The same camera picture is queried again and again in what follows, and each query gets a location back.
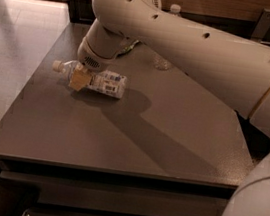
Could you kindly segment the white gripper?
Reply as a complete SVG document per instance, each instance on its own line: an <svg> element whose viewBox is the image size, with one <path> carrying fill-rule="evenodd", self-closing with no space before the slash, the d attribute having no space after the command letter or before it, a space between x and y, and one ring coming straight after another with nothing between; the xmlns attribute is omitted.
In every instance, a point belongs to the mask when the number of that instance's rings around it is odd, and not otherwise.
<svg viewBox="0 0 270 216"><path fill-rule="evenodd" d="M91 49L86 37L78 46L77 58L80 63L74 67L69 80L69 87L75 91L80 91L89 84L92 79L92 73L89 70L103 72L115 61L115 58L108 59L97 56Z"/></svg>

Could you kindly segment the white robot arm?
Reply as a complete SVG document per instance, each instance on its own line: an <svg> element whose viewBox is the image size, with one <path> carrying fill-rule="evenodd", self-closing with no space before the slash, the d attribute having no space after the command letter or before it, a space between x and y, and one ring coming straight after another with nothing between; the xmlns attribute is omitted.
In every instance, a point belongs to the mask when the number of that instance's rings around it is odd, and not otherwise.
<svg viewBox="0 0 270 216"><path fill-rule="evenodd" d="M101 72L141 41L270 137L270 47L164 12L160 0L92 0L95 20L81 63ZM232 195L222 216L270 216L270 153Z"/></svg>

